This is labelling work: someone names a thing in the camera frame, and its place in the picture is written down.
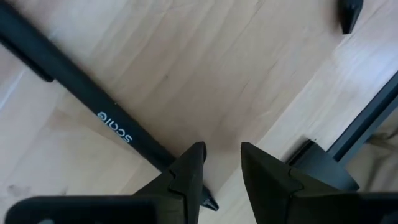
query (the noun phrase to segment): light wood surface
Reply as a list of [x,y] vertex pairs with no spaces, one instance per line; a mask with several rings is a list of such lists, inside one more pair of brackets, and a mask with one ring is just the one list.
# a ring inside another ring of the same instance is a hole
[[[365,0],[342,36],[330,0],[13,0],[176,156],[205,141],[220,204],[254,223],[240,142],[327,149],[398,70],[398,2]],[[0,47],[0,215],[33,195],[132,194],[159,173],[58,83]]]

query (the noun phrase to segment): wood grain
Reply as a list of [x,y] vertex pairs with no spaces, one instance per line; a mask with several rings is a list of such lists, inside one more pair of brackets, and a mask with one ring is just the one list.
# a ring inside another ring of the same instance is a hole
[[[281,159],[304,138],[327,149],[398,70],[394,0],[365,0],[348,36],[329,0],[11,3],[170,152],[207,143],[221,208],[203,223],[254,222],[240,142]],[[158,174],[62,86],[0,57],[0,213],[31,195],[132,194]]]

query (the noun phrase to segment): black metal bar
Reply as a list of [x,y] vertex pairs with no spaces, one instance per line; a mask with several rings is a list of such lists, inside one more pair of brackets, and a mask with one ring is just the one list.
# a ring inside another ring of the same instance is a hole
[[345,165],[397,106],[398,72],[329,148],[328,154]]
[[[42,78],[52,77],[61,83],[158,170],[173,163],[175,158],[168,150],[5,1],[0,1],[0,39]],[[206,187],[202,197],[203,206],[218,209]]]

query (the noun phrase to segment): wooden floor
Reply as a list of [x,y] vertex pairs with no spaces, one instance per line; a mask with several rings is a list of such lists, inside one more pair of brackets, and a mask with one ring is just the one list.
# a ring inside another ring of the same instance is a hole
[[[205,141],[220,204],[254,223],[249,141],[285,159],[327,149],[398,70],[398,1],[365,0],[343,36],[333,0],[13,0],[176,156]],[[0,216],[33,195],[132,194],[159,173],[58,83],[0,48]]]

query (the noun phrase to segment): black pointed tip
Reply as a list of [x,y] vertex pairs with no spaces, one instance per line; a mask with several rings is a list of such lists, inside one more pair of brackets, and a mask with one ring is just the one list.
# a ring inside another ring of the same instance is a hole
[[356,21],[361,13],[363,2],[347,0],[340,1],[343,1],[339,7],[341,29],[343,34],[350,34],[353,32]]
[[201,205],[213,211],[218,211],[219,209],[219,206],[213,197],[208,197]]

